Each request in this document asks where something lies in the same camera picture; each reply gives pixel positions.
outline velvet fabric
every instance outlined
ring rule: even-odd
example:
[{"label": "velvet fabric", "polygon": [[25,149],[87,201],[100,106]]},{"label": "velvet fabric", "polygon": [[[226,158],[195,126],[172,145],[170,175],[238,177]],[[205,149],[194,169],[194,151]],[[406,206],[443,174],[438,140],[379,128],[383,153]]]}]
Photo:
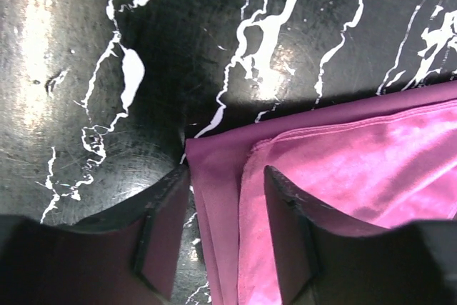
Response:
[{"label": "velvet fabric", "polygon": [[451,218],[454,99],[457,82],[449,82],[189,139],[213,304],[280,304],[263,196],[267,164],[380,226]]}]

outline folded cloth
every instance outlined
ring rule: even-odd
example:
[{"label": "folded cloth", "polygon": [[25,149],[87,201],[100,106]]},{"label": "folded cloth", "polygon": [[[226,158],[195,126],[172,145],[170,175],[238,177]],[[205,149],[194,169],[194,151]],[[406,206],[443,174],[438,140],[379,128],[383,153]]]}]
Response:
[{"label": "folded cloth", "polygon": [[286,131],[257,143],[239,204],[238,302],[281,304],[263,169],[362,221],[391,228],[457,212],[457,101],[347,124]]}]

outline table surface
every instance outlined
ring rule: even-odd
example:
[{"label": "table surface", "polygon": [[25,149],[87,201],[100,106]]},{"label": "table surface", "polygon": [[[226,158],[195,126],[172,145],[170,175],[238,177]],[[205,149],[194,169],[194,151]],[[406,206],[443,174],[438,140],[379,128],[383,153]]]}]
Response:
[{"label": "table surface", "polygon": [[[457,0],[0,0],[0,213],[72,224],[184,139],[451,80]],[[211,302],[190,199],[174,304]]]}]

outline black and white marble pattern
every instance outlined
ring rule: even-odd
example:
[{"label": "black and white marble pattern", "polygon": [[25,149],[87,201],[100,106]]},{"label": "black and white marble pattern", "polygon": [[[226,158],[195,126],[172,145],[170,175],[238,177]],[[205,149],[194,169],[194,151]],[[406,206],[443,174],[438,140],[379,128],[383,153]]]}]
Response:
[{"label": "black and white marble pattern", "polygon": [[[0,211],[51,225],[153,184],[185,137],[457,75],[457,0],[0,0],[0,14]],[[197,219],[191,199],[174,304],[211,303]]]}]

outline black object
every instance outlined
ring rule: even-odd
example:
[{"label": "black object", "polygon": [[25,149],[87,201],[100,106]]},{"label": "black object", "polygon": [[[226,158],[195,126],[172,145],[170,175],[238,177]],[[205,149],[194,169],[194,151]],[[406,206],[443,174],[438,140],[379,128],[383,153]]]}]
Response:
[{"label": "black object", "polygon": [[0,304],[166,304],[188,195],[180,166],[73,226],[0,216]]},{"label": "black object", "polygon": [[386,230],[323,203],[273,167],[265,192],[284,304],[457,304],[457,222]]}]

